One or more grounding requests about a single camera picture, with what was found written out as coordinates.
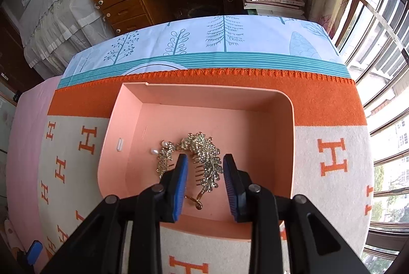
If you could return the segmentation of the gold rhinestone hair comb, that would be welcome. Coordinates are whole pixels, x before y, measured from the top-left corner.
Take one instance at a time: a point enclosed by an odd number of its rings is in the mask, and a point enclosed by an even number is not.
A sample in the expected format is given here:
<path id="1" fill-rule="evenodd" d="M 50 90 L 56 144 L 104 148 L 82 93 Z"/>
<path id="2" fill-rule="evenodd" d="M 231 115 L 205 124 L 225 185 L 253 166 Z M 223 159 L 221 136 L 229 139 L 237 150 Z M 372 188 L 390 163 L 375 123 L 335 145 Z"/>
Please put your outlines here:
<path id="1" fill-rule="evenodd" d="M 189 133 L 177 143 L 163 140 L 160 149 L 152 149 L 151 153 L 157 157 L 156 173 L 159 178 L 174 166 L 174 153 L 188 154 L 191 157 L 195 168 L 194 181 L 200 191 L 196 197 L 186 195 L 185 198 L 197 210 L 201 210 L 202 197 L 218 188 L 220 175 L 223 174 L 220 149 L 213 143 L 213 138 L 202 132 Z"/>

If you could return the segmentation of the pink storage box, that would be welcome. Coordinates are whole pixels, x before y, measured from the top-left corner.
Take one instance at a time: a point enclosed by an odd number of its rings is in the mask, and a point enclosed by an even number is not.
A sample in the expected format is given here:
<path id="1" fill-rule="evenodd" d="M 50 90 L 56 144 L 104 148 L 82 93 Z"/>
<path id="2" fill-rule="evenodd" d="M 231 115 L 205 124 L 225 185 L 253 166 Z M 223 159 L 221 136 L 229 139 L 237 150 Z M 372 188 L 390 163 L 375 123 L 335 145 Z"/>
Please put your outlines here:
<path id="1" fill-rule="evenodd" d="M 100 161 L 102 195 L 127 198 L 158 183 L 188 157 L 175 230 L 247 241 L 251 228 L 230 211 L 223 157 L 273 194 L 290 197 L 295 122 L 278 90 L 219 85 L 124 83 L 109 119 Z"/>

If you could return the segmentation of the orange H pattern blanket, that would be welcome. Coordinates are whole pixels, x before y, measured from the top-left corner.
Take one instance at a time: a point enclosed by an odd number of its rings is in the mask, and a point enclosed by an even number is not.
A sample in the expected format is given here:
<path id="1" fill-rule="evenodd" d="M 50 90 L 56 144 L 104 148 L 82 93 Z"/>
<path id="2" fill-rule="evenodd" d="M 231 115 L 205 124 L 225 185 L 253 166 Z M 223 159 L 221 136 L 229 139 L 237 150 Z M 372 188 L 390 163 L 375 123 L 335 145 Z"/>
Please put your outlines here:
<path id="1" fill-rule="evenodd" d="M 61 80 L 45 273 L 365 273 L 365 115 L 347 77 L 212 68 Z"/>

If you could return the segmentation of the pink bed sheet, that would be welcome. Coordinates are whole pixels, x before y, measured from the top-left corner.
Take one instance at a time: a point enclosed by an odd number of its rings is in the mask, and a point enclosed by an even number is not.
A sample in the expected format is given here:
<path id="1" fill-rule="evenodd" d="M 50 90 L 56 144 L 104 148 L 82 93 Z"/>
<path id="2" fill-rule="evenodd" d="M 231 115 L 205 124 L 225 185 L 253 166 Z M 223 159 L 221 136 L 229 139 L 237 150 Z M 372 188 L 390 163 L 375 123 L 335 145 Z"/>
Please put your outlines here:
<path id="1" fill-rule="evenodd" d="M 44 241 L 38 209 L 37 177 L 47 113 L 60 82 L 49 78 L 24 92 L 17 103 L 6 162 L 8 218 L 24 248 Z"/>

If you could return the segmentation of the blue tree print sheet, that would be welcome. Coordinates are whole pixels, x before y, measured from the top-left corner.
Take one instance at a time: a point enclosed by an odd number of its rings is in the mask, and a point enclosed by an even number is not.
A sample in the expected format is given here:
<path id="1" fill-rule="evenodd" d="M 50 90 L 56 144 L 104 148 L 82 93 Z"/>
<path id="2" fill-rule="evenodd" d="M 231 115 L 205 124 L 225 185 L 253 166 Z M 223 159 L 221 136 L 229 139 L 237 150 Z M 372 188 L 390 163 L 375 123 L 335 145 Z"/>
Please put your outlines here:
<path id="1" fill-rule="evenodd" d="M 146 72 L 246 68 L 349 78 L 317 23 L 275 16 L 211 16 L 137 29 L 76 54 L 60 88 Z"/>

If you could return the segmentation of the stack of magazines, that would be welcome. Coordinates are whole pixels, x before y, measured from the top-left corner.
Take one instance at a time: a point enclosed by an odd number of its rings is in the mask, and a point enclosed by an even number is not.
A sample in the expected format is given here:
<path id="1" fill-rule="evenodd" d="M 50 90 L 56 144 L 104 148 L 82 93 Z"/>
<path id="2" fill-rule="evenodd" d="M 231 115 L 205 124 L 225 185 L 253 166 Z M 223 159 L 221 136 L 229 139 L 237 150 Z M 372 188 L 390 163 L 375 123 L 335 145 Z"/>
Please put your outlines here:
<path id="1" fill-rule="evenodd" d="M 304 20 L 303 0 L 243 0 L 243 8 L 259 15 Z"/>

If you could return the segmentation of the window with metal grille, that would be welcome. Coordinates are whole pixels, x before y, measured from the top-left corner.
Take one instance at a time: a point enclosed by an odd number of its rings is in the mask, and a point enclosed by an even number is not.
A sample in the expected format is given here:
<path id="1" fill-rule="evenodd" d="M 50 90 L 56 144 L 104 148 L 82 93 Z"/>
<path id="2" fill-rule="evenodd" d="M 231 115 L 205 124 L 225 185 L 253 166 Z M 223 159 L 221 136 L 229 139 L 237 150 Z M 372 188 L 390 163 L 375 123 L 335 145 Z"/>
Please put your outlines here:
<path id="1" fill-rule="evenodd" d="M 345 0 L 334 42 L 362 102 L 374 185 L 361 255 L 385 273 L 408 241 L 408 0 Z"/>

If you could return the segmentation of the white lace covered piano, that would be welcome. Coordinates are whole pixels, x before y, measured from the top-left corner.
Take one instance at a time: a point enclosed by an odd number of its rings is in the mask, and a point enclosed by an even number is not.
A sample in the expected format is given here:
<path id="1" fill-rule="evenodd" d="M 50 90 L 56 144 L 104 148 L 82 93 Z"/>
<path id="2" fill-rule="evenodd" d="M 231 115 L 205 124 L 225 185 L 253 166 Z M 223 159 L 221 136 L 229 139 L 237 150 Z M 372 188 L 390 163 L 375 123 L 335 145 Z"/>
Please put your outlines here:
<path id="1" fill-rule="evenodd" d="M 94 0 L 30 0 L 19 25 L 24 58 L 43 79 L 61 75 L 78 52 L 114 37 Z"/>

